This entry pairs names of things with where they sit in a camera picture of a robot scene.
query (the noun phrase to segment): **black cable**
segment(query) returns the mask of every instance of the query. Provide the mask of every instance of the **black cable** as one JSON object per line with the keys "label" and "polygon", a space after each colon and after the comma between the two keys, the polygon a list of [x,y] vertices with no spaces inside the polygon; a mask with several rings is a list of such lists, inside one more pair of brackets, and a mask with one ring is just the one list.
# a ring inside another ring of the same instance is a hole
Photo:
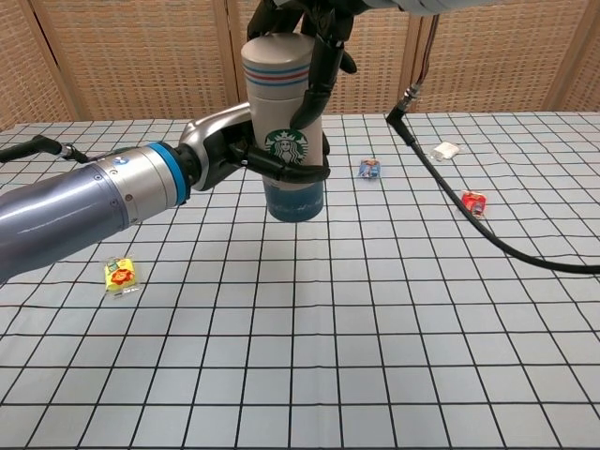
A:
{"label": "black cable", "polygon": [[31,157],[41,152],[59,156],[62,150],[63,145],[60,142],[45,136],[34,136],[30,141],[20,142],[9,148],[0,150],[0,163]]}
{"label": "black cable", "polygon": [[408,130],[402,117],[404,112],[394,109],[387,117],[387,122],[394,128],[396,133],[402,138],[402,140],[414,151],[417,157],[421,160],[427,171],[431,174],[433,179],[436,181],[438,186],[450,197],[450,200],[457,206],[458,210],[464,215],[467,220],[479,231],[493,246],[499,248],[504,253],[523,261],[524,263],[541,267],[548,270],[556,270],[558,272],[566,272],[569,274],[583,274],[583,275],[598,275],[600,274],[600,265],[585,265],[585,264],[565,264],[562,262],[551,262],[536,258],[534,256],[523,253],[514,247],[509,246],[504,241],[499,239],[493,232],[486,228],[473,214],[467,209],[462,203],[462,200],[454,192],[454,190],[446,183],[440,173],[431,164],[429,158],[425,155],[425,152],[416,141],[414,136]]}
{"label": "black cable", "polygon": [[416,81],[417,85],[423,84],[425,77],[429,72],[429,55],[431,54],[431,48],[433,47],[433,40],[435,39],[436,32],[438,31],[438,24],[440,23],[440,14],[433,16],[431,22],[431,28],[429,29],[429,36],[427,37],[427,45],[425,46],[425,52],[423,53],[423,65],[421,66],[421,74]]}
{"label": "black cable", "polygon": [[454,192],[454,190],[446,183],[440,173],[436,170],[436,168],[431,164],[429,158],[425,155],[425,152],[421,148],[421,145],[416,141],[414,136],[411,134],[409,129],[406,127],[404,122],[402,121],[406,111],[410,104],[415,100],[421,89],[421,85],[425,80],[428,71],[429,71],[429,56],[431,54],[431,49],[433,47],[433,41],[435,39],[435,35],[438,29],[438,24],[440,22],[440,16],[436,15],[433,18],[433,22],[431,24],[431,28],[429,29],[429,35],[427,37],[427,45],[425,47],[424,55],[423,55],[423,65],[421,66],[421,73],[419,74],[419,78],[416,83],[411,84],[411,86],[406,90],[404,94],[404,98],[396,105],[396,107],[388,114],[385,118],[387,123],[392,126],[392,128],[396,131],[398,136],[402,138],[402,141],[406,143],[420,161],[423,163],[427,171],[431,174],[433,179],[436,181],[438,186],[442,188],[442,190],[446,193],[450,200],[457,206],[458,210],[463,214],[467,220],[474,226],[474,228],[479,231],[494,247],[499,248],[504,253],[523,261],[524,263],[534,265],[536,267],[541,267],[543,269],[555,270],[557,272],[566,272],[569,274],[582,274],[582,275],[598,275],[600,274],[600,265],[585,265],[585,264],[565,264],[562,262],[552,262],[542,260],[540,258],[536,258],[534,256],[523,253],[520,250],[517,250],[514,247],[509,246],[500,238],[498,238],[492,231],[486,228],[477,218],[473,216],[471,211],[467,209],[467,207],[463,204],[462,200],[458,197],[458,195]]}

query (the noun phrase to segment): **starbucks tumbler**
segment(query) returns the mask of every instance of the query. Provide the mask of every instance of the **starbucks tumbler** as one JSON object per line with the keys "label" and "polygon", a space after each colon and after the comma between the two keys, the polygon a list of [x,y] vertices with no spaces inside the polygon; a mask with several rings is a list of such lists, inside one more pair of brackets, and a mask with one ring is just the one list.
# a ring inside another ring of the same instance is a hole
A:
{"label": "starbucks tumbler", "polygon": [[[272,34],[248,42],[242,59],[256,144],[286,162],[322,165],[321,117],[306,128],[290,128],[308,88],[313,45],[314,39],[305,35]],[[262,181],[269,213],[278,220],[309,220],[323,209],[323,182]]]}

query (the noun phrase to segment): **cable connector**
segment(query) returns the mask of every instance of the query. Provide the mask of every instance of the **cable connector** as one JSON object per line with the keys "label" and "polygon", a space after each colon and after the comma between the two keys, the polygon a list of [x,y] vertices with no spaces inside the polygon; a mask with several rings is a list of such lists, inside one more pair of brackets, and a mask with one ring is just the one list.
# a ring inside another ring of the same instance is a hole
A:
{"label": "cable connector", "polygon": [[77,150],[72,143],[61,143],[61,151],[57,156],[67,161],[73,160],[80,164],[90,162],[90,159],[84,153]]}
{"label": "cable connector", "polygon": [[411,106],[411,103],[413,103],[413,101],[415,101],[419,97],[420,91],[421,84],[417,84],[416,82],[411,84],[411,86],[406,91],[404,91],[404,97],[401,101],[397,103],[396,109],[401,110],[403,113],[405,113]]}

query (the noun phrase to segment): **striped band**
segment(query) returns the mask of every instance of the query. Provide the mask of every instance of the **striped band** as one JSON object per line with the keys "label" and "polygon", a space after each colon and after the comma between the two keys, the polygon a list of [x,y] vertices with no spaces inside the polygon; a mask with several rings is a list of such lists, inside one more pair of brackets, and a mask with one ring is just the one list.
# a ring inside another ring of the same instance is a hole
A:
{"label": "striped band", "polygon": [[246,79],[260,86],[289,86],[304,83],[308,80],[310,64],[281,70],[255,68],[244,64]]}

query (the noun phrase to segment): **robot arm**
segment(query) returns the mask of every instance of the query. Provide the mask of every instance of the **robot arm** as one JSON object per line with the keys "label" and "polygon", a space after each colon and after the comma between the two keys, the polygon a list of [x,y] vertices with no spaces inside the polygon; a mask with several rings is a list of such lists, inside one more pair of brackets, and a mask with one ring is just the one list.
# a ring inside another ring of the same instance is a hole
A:
{"label": "robot arm", "polygon": [[[356,71],[344,52],[353,17],[374,8],[437,14],[493,0],[261,0],[248,38],[302,31],[315,37],[304,103],[292,119],[305,128],[319,117],[340,68]],[[286,164],[254,146],[247,103],[190,122],[180,143],[120,149],[90,159],[72,145],[43,137],[0,151],[0,163],[40,151],[89,163],[0,196],[0,283],[59,261],[132,224],[185,203],[190,191],[206,190],[240,167],[288,183],[314,183],[329,175],[323,166]],[[323,153],[329,146],[323,136]]]}

